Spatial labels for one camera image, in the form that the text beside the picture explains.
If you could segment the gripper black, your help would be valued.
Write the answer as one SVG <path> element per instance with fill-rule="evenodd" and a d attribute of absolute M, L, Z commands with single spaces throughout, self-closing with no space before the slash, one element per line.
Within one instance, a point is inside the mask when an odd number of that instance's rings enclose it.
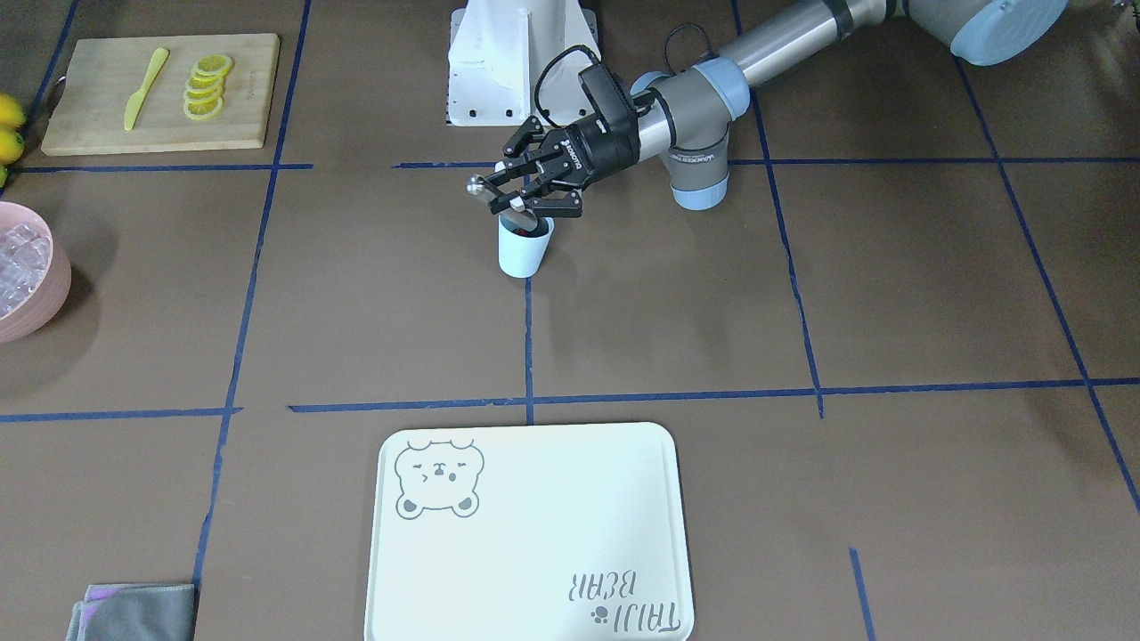
<path fill-rule="evenodd" d="M 510 218 L 579 218 L 583 192 L 592 182 L 634 167 L 640 161 L 638 109 L 606 66 L 579 73 L 593 109 L 573 123 L 544 129 L 539 117 L 527 117 L 502 147 L 502 168 L 487 177 L 489 200 L 510 200 Z M 500 186 L 531 177 L 524 186 L 504 193 Z"/>

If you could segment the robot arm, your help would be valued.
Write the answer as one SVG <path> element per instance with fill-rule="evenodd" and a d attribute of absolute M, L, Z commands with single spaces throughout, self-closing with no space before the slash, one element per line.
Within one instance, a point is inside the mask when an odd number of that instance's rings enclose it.
<path fill-rule="evenodd" d="M 518 230 L 583 214 L 583 190 L 648 159 L 663 160 L 673 198 L 689 210 L 717 206 L 728 190 L 728 125 L 752 92 L 852 32 L 896 17 L 913 21 L 961 60 L 1010 60 L 1054 25 L 1062 1 L 799 1 L 691 68 L 644 74 L 634 86 L 587 52 L 578 74 L 591 103 L 557 125 L 527 117 L 502 147 L 491 175 L 472 175 L 467 192 Z"/>

